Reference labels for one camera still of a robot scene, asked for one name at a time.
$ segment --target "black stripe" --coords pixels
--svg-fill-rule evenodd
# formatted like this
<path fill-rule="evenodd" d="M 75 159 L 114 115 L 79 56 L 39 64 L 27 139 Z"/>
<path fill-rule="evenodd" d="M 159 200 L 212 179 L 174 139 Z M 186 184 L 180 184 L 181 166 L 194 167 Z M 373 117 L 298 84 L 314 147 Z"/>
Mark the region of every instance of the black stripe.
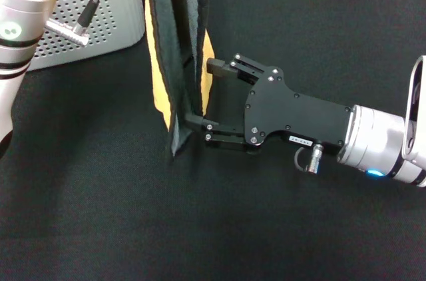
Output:
<path fill-rule="evenodd" d="M 5 135 L 5 137 L 0 142 L 0 158 L 2 158 L 5 155 L 7 148 L 9 148 L 9 145 L 11 144 L 11 141 L 12 141 L 12 134 L 13 134 L 13 131 Z"/>
<path fill-rule="evenodd" d="M 19 71 L 18 73 L 11 73 L 10 75 L 0 75 L 0 80 L 7 80 L 7 79 L 13 79 L 16 77 L 19 77 L 20 75 L 23 75 L 24 73 L 26 73 L 28 70 L 28 68 Z"/>
<path fill-rule="evenodd" d="M 426 179 L 426 171 L 422 170 L 417 178 L 411 183 L 415 186 L 422 183 Z"/>
<path fill-rule="evenodd" d="M 402 154 L 399 153 L 398 159 L 393 165 L 393 168 L 389 171 L 389 174 L 387 175 L 389 178 L 393 178 L 397 175 L 398 171 L 401 169 L 402 165 L 404 163 L 404 158 L 402 157 Z"/>
<path fill-rule="evenodd" d="M 43 35 L 41 35 L 40 37 L 37 37 L 36 39 L 28 40 L 28 41 L 14 41 L 14 40 L 6 40 L 6 39 L 0 38 L 0 46 L 10 47 L 10 48 L 25 48 L 38 43 L 42 36 Z"/>
<path fill-rule="evenodd" d="M 21 61 L 20 63 L 0 63 L 0 69 L 18 69 L 22 68 L 25 65 L 27 65 L 31 61 L 32 57 L 30 59 L 27 59 L 25 61 Z"/>

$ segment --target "robotic arm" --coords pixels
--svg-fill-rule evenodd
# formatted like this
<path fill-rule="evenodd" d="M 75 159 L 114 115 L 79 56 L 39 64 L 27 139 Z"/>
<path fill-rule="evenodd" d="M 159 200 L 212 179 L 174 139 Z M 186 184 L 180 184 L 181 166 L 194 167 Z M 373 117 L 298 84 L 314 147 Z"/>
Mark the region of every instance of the robotic arm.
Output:
<path fill-rule="evenodd" d="M 311 149 L 303 171 L 317 173 L 323 153 L 360 171 L 389 176 L 420 187 L 426 186 L 426 111 L 421 103 L 422 66 L 416 62 L 411 76 L 407 116 L 404 118 L 356 105 L 346 107 L 296 93 L 289 89 L 283 71 L 267 67 L 239 54 L 229 64 L 208 60 L 208 71 L 251 85 L 244 107 L 244 125 L 229 127 L 187 116 L 193 128 L 203 129 L 208 145 L 258 150 L 268 137 L 280 136 L 301 148 Z"/>
<path fill-rule="evenodd" d="M 75 27 L 50 17 L 57 0 L 0 0 L 0 158 L 11 141 L 11 109 L 45 27 L 85 46 L 99 0 L 90 0 Z"/>
<path fill-rule="evenodd" d="M 99 0 L 90 0 L 74 27 L 50 19 L 57 0 L 0 0 L 0 157 L 11 140 L 11 108 L 44 28 L 78 44 L 86 34 Z M 423 62 L 416 62 L 410 82 L 404 118 L 356 105 L 346 107 L 289 89 L 283 71 L 235 55 L 229 64 L 209 59 L 208 70 L 219 77 L 241 79 L 252 89 L 244 107 L 244 124 L 221 125 L 194 115 L 186 122 L 205 131 L 210 146 L 253 152 L 271 136 L 280 136 L 301 149 L 312 150 L 310 163 L 302 168 L 317 173 L 322 154 L 379 176 L 426 186 L 426 91 L 421 83 Z"/>

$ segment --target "black table surface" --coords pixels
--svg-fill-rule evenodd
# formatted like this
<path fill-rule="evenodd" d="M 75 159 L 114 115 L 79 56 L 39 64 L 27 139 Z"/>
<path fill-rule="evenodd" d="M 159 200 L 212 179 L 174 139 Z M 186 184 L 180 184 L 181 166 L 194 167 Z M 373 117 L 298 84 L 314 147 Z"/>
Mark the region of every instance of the black table surface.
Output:
<path fill-rule="evenodd" d="M 210 0 L 216 57 L 283 68 L 296 91 L 404 115 L 426 0 Z M 218 80 L 209 117 L 242 122 Z M 146 41 L 29 73 L 0 162 L 2 280 L 424 280 L 426 191 L 296 147 L 194 135 L 166 162 Z"/>

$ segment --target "gray perforated case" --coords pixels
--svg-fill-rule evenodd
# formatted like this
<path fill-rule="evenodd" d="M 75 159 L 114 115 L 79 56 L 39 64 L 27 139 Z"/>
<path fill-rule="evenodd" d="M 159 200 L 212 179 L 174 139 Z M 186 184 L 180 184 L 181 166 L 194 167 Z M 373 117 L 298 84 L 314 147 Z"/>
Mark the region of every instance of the gray perforated case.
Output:
<path fill-rule="evenodd" d="M 88 0 L 58 0 L 53 18 L 73 26 Z M 29 70 L 69 63 L 135 44 L 145 32 L 142 0 L 101 0 L 88 32 L 91 40 L 80 47 L 45 31 Z"/>

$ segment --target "blue led light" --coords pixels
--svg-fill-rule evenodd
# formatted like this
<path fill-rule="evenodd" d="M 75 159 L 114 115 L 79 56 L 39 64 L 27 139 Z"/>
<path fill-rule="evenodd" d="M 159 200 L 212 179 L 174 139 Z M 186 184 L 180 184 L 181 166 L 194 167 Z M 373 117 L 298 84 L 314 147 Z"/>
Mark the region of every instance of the blue led light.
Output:
<path fill-rule="evenodd" d="M 367 174 L 371 174 L 373 176 L 385 176 L 383 173 L 377 170 L 367 170 Z"/>

